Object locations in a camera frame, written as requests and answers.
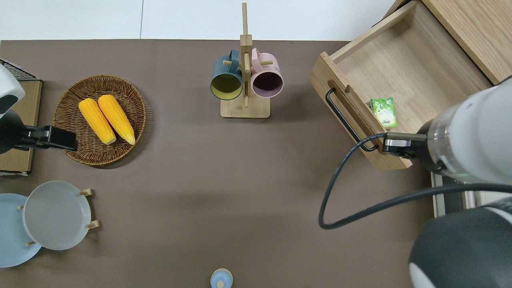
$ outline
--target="yellow corn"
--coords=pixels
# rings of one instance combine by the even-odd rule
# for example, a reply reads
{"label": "yellow corn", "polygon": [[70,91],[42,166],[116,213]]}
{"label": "yellow corn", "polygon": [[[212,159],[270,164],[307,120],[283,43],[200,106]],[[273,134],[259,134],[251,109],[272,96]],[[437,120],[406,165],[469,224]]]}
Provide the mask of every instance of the yellow corn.
{"label": "yellow corn", "polygon": [[117,134],[128,143],[135,145],[135,134],[132,125],[128,121],[123,109],[116,101],[116,98],[108,94],[103,95],[98,99],[98,104]]}
{"label": "yellow corn", "polygon": [[94,133],[104,144],[112,144],[116,140],[116,136],[110,128],[105,116],[99,110],[98,104],[92,98],[86,98],[78,104],[80,112],[93,129]]}

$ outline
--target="wicker basket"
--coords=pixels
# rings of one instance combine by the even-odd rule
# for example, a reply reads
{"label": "wicker basket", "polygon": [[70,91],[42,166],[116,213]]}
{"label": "wicker basket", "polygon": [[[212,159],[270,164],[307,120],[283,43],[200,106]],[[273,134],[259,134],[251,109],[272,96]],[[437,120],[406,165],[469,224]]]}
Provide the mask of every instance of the wicker basket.
{"label": "wicker basket", "polygon": [[83,79],[71,86],[57,103],[53,125],[76,133],[78,151],[64,153],[71,159],[91,166],[113,163],[128,154],[135,145],[130,145],[116,133],[116,141],[105,145],[93,132],[82,116],[78,103],[85,98],[113,95],[121,105],[135,132],[135,145],[146,125],[146,108],[139,91],[128,81],[110,75],[97,75]]}

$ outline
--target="black metal handle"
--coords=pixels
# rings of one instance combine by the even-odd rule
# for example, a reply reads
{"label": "black metal handle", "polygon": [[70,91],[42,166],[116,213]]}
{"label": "black metal handle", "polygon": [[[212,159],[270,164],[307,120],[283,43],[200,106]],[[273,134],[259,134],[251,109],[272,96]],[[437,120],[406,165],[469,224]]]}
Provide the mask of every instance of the black metal handle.
{"label": "black metal handle", "polygon": [[[325,101],[327,102],[327,105],[329,105],[329,107],[332,109],[334,114],[336,114],[336,116],[342,122],[343,126],[345,126],[345,128],[347,128],[347,130],[349,131],[350,135],[352,135],[352,137],[355,139],[355,141],[356,142],[361,141],[361,137],[359,137],[359,135],[355,132],[354,128],[352,128],[352,126],[350,126],[350,123],[342,115],[342,113],[339,111],[338,107],[336,107],[334,102],[331,100],[331,94],[334,92],[334,90],[336,90],[336,88],[332,88],[331,90],[329,90],[327,92],[327,94],[325,94]],[[366,144],[361,146],[361,149],[363,149],[366,152],[372,152],[374,150],[377,150],[377,148],[378,148],[378,146],[373,146],[372,148],[368,148],[366,146]]]}

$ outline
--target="green snack box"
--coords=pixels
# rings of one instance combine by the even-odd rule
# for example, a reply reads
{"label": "green snack box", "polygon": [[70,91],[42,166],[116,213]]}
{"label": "green snack box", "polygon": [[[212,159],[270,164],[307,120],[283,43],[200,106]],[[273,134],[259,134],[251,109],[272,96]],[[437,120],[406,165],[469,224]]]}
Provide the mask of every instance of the green snack box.
{"label": "green snack box", "polygon": [[370,106],[384,128],[391,129],[398,126],[393,97],[370,99]]}

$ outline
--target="pink mug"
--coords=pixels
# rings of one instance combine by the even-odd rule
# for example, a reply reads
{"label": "pink mug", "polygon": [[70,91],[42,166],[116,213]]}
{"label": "pink mug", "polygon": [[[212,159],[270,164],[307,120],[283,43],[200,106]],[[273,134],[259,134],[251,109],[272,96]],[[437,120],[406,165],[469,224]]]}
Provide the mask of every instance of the pink mug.
{"label": "pink mug", "polygon": [[[272,61],[272,64],[261,65],[260,62]],[[261,97],[269,98],[278,95],[283,89],[283,77],[279,70],[278,61],[270,53],[260,53],[252,50],[252,91]]]}

